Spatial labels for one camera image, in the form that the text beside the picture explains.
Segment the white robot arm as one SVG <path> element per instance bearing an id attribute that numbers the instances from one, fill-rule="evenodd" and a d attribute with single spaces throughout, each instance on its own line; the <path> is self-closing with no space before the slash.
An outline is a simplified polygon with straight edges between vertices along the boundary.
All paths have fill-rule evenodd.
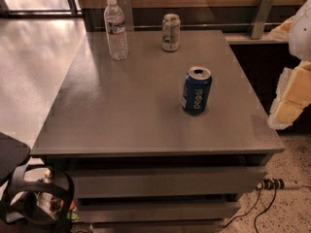
<path id="1" fill-rule="evenodd" d="M 293 17 L 274 28 L 269 37 L 287 40 L 290 54 L 300 60 L 293 69 L 283 70 L 269 111 L 267 124 L 283 130 L 311 104 L 311 0 L 307 0 Z"/>

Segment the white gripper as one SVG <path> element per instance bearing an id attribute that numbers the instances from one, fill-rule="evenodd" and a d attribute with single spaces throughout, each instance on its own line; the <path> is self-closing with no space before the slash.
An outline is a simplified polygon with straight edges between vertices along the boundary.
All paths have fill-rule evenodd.
<path id="1" fill-rule="evenodd" d="M 285 67 L 277 83 L 267 124 L 272 129 L 284 130 L 292 126 L 310 104 L 311 62 L 303 61 L 294 69 Z"/>

